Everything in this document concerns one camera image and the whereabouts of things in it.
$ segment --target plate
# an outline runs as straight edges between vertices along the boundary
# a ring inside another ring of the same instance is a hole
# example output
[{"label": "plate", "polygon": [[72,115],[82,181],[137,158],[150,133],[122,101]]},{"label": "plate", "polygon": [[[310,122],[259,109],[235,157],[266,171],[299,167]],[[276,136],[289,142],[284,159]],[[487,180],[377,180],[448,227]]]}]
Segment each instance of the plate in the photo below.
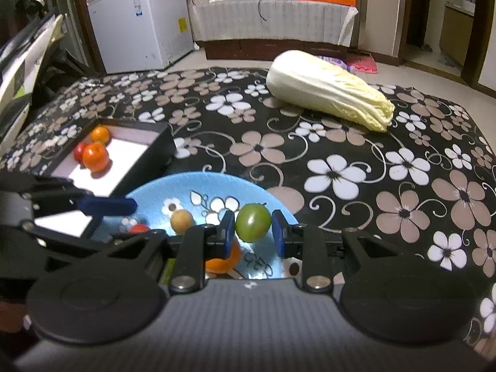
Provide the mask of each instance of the plate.
[{"label": "plate", "polygon": [[[125,232],[136,224],[159,228],[168,235],[176,235],[171,228],[170,216],[178,209],[188,210],[197,225],[218,225],[226,209],[237,215],[242,206],[249,203],[264,204],[269,212],[281,210],[288,223],[298,221],[272,194],[261,187],[235,176],[186,172],[165,176],[132,191],[131,197],[138,203],[137,211],[129,217],[105,217],[93,235],[102,241],[111,233]],[[277,255],[272,228],[256,243],[238,240],[243,252],[234,269],[247,279],[288,277],[286,263]]]}]

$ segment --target floral tablecloth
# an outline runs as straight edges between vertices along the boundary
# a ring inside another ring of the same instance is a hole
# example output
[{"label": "floral tablecloth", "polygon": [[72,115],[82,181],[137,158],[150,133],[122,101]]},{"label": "floral tablecloth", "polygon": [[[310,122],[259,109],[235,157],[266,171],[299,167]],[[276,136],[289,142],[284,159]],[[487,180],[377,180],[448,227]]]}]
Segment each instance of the floral tablecloth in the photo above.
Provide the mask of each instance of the floral tablecloth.
[{"label": "floral tablecloth", "polygon": [[496,161],[466,110],[413,88],[373,86],[396,110],[387,133],[372,133],[277,100],[265,77],[208,68],[83,79],[38,115],[0,168],[42,175],[95,116],[167,122],[177,146],[170,173],[242,177],[300,222],[328,233],[365,228],[464,273],[480,300],[463,339],[487,353],[496,320]]}]

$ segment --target blue and white label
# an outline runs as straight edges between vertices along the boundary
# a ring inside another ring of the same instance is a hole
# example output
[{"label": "blue and white label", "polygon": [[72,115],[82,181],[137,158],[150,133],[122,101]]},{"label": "blue and white label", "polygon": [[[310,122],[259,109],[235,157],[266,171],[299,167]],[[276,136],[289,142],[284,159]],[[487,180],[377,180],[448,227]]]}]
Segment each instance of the blue and white label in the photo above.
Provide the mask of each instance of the blue and white label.
[{"label": "blue and white label", "polygon": [[135,4],[136,16],[139,17],[140,15],[143,15],[143,11],[141,10],[140,0],[133,0],[133,2]]}]

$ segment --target open box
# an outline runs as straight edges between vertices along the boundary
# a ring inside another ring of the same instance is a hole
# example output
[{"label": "open box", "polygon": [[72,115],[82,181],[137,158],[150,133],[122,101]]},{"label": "open box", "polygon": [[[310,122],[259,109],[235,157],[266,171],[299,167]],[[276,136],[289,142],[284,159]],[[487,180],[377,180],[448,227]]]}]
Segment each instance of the open box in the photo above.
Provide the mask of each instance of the open box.
[{"label": "open box", "polygon": [[[106,172],[93,177],[73,157],[73,149],[81,142],[91,142],[89,134],[99,126],[111,134],[106,145],[111,165]],[[163,176],[174,157],[175,145],[166,123],[141,123],[129,120],[95,119],[61,152],[45,174],[67,177],[74,186],[93,192],[95,196],[123,197],[153,179]],[[70,211],[35,219],[35,224],[74,237],[90,238],[101,218]]]}]

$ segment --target floor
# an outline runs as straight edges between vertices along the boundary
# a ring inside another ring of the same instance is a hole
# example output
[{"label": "floor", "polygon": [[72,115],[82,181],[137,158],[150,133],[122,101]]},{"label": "floor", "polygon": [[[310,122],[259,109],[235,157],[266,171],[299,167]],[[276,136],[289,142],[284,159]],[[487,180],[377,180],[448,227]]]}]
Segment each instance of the floor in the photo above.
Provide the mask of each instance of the floor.
[{"label": "floor", "polygon": [[[206,67],[261,67],[269,68],[270,61],[254,60],[207,60],[205,51],[200,49],[178,61],[171,70],[186,70]],[[456,102],[467,109],[478,124],[489,144],[496,148],[496,99],[473,90],[455,81],[429,74],[414,68],[394,67],[377,63],[378,74],[357,73],[370,84],[395,84],[413,86],[424,94],[434,95]]]},{"label": "floor", "polygon": [[406,59],[417,64],[423,64],[428,67],[436,68],[458,77],[462,74],[463,67],[453,62],[453,60],[445,54],[436,53],[434,51],[422,51],[416,46],[407,45]]}]

